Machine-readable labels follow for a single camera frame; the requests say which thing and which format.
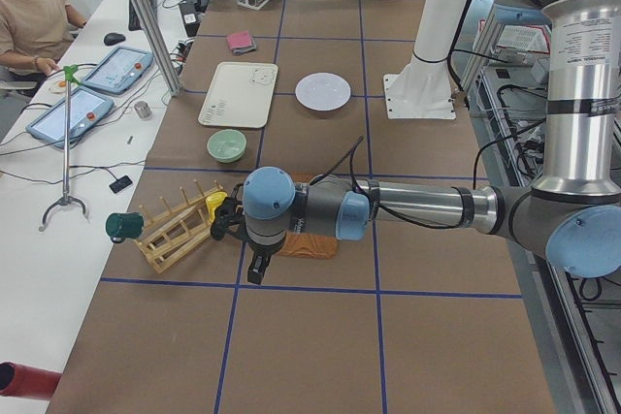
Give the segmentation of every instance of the blue tablet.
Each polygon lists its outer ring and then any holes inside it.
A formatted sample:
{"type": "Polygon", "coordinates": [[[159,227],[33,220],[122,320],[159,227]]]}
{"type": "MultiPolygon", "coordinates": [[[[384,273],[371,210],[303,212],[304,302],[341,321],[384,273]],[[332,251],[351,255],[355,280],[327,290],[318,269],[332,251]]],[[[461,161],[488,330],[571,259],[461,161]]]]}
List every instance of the blue tablet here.
{"type": "Polygon", "coordinates": [[[151,52],[118,46],[81,80],[81,84],[117,96],[139,80],[151,63],[151,52]]]}
{"type": "MultiPolygon", "coordinates": [[[[76,87],[71,92],[69,141],[81,138],[108,114],[113,105],[114,101],[110,97],[86,87],[76,87]]],[[[65,98],[26,126],[26,131],[35,138],[62,148],[65,138],[65,98]]]]}

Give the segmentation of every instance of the computer mouse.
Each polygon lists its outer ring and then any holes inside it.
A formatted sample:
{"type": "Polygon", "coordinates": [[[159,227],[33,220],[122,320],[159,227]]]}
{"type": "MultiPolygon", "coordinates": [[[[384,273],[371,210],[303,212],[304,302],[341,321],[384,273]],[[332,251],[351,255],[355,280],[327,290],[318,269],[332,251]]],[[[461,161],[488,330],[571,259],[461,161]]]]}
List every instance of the computer mouse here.
{"type": "Polygon", "coordinates": [[[106,46],[113,46],[123,41],[125,41],[125,36],[120,33],[108,33],[104,36],[104,44],[106,46]]]}

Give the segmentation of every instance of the warning label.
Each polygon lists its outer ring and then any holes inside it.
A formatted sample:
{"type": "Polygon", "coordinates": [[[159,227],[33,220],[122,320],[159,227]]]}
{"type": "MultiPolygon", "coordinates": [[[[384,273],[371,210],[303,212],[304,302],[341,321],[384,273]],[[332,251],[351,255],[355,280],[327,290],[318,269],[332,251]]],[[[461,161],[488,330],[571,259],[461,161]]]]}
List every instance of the warning label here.
{"type": "Polygon", "coordinates": [[[583,65],[617,67],[620,51],[621,19],[618,17],[558,24],[552,32],[550,70],[583,65]]]}

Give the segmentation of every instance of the green mug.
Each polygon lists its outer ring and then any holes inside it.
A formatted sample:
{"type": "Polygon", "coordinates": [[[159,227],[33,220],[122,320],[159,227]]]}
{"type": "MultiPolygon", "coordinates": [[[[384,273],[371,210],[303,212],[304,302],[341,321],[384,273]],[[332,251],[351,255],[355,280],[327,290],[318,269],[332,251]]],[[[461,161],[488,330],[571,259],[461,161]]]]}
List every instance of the green mug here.
{"type": "Polygon", "coordinates": [[[145,219],[138,212],[111,213],[106,220],[106,234],[112,242],[124,242],[128,238],[135,239],[143,233],[145,219]]]}

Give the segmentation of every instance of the white tray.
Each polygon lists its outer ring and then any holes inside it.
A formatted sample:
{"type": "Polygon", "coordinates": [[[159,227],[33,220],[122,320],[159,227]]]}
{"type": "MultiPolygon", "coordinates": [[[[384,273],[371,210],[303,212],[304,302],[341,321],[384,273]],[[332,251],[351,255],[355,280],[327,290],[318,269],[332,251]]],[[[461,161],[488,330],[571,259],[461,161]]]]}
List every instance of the white tray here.
{"type": "Polygon", "coordinates": [[[278,66],[221,62],[198,115],[206,126],[262,128],[268,122],[278,66]]]}

